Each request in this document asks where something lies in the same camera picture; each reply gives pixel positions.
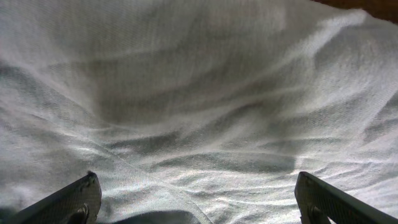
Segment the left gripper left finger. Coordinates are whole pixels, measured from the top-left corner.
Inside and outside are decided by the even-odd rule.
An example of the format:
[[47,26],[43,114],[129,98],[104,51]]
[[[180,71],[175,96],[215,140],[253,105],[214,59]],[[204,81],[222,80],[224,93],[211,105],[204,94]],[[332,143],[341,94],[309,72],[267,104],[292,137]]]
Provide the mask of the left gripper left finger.
[[6,224],[95,224],[101,198],[98,177],[89,172],[16,213],[6,220]]

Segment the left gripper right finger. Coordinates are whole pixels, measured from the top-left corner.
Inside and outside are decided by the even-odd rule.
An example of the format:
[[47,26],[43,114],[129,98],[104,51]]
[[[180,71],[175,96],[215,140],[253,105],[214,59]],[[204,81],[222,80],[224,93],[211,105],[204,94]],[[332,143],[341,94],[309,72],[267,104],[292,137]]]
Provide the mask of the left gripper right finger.
[[295,198],[302,224],[397,224],[397,219],[308,172],[300,172]]

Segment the light blue t-shirt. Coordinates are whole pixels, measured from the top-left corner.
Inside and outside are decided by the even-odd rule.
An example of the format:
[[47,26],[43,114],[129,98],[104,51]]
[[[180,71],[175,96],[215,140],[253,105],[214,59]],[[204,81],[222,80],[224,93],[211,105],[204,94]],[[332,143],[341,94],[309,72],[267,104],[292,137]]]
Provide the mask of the light blue t-shirt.
[[1,2],[1,218],[298,223],[301,171],[397,215],[397,26],[314,1]]

